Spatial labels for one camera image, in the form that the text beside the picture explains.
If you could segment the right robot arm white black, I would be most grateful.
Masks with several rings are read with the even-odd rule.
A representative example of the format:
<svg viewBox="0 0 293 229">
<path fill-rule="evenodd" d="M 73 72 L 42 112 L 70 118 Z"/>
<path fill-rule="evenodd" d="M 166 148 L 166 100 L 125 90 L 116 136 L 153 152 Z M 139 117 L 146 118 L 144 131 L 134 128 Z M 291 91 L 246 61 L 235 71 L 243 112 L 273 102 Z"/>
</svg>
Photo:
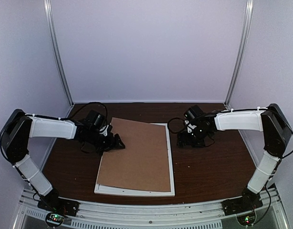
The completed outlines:
<svg viewBox="0 0 293 229">
<path fill-rule="evenodd" d="M 263 141 L 262 157 L 238 202 L 239 207 L 245 211 L 256 204 L 259 193 L 274 176 L 281 161 L 288 156 L 285 151 L 293 138 L 293 130 L 276 103 L 266 107 L 208 113 L 194 105 L 184 113 L 182 123 L 182 129 L 176 132 L 179 147 L 205 148 L 205 138 L 213 138 L 215 132 L 259 132 Z"/>
</svg>

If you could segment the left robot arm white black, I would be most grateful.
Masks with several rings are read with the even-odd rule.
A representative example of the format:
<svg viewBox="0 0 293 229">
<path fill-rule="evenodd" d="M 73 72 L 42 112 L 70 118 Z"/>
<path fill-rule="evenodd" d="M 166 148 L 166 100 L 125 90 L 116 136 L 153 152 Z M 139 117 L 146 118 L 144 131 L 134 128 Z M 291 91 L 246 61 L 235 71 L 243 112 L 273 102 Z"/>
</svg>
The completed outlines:
<svg viewBox="0 0 293 229">
<path fill-rule="evenodd" d="M 0 149 L 5 159 L 19 172 L 28 184 L 44 197 L 44 204 L 52 212 L 62 208 L 62 200 L 54 195 L 54 187 L 35 163 L 30 149 L 41 139 L 65 139 L 94 146 L 99 154 L 125 149 L 119 134 L 112 133 L 112 125 L 104 115 L 92 110 L 87 117 L 74 120 L 70 117 L 49 117 L 28 114 L 15 109 L 0 131 Z"/>
</svg>

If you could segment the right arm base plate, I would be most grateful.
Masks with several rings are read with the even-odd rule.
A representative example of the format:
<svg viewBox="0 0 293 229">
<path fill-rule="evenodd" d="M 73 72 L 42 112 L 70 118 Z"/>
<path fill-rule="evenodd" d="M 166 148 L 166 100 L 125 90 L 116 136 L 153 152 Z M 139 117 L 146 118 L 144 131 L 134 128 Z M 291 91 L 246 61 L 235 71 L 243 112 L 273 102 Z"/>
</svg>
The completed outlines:
<svg viewBox="0 0 293 229">
<path fill-rule="evenodd" d="M 263 202 L 259 199 L 250 202 L 243 197 L 227 199 L 222 201 L 221 204 L 225 216 L 251 211 L 254 208 L 260 208 L 263 206 Z"/>
</svg>

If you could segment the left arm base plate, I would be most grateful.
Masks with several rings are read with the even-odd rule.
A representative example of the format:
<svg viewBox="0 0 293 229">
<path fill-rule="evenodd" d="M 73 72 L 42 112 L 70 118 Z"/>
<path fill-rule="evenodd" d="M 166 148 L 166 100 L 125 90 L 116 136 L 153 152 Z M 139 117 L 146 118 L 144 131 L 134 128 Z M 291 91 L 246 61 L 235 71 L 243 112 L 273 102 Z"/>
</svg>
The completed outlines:
<svg viewBox="0 0 293 229">
<path fill-rule="evenodd" d="M 45 196 L 41 197 L 37 207 L 63 216 L 75 217 L 78 212 L 79 202 L 57 196 Z"/>
</svg>

